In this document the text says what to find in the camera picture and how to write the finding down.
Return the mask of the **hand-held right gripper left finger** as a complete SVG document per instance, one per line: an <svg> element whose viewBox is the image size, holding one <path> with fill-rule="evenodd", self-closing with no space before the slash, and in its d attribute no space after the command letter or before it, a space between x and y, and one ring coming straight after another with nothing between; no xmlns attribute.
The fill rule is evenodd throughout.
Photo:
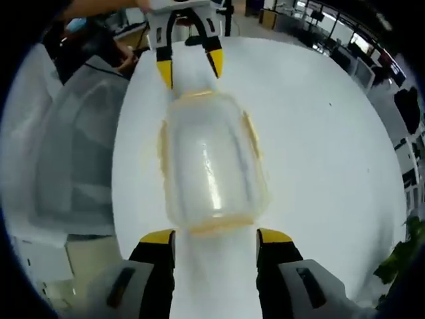
<svg viewBox="0 0 425 319"><path fill-rule="evenodd" d="M85 318L169 318L175 289L175 230L142 237L128 259L89 285Z"/></svg>

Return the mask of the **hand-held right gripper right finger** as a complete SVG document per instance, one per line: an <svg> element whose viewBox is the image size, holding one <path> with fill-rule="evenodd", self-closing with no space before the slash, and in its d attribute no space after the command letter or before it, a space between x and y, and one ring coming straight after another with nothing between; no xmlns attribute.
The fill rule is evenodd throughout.
<svg viewBox="0 0 425 319"><path fill-rule="evenodd" d="M311 259L291 237L257 229L256 288L263 318L348 318L344 284Z"/></svg>

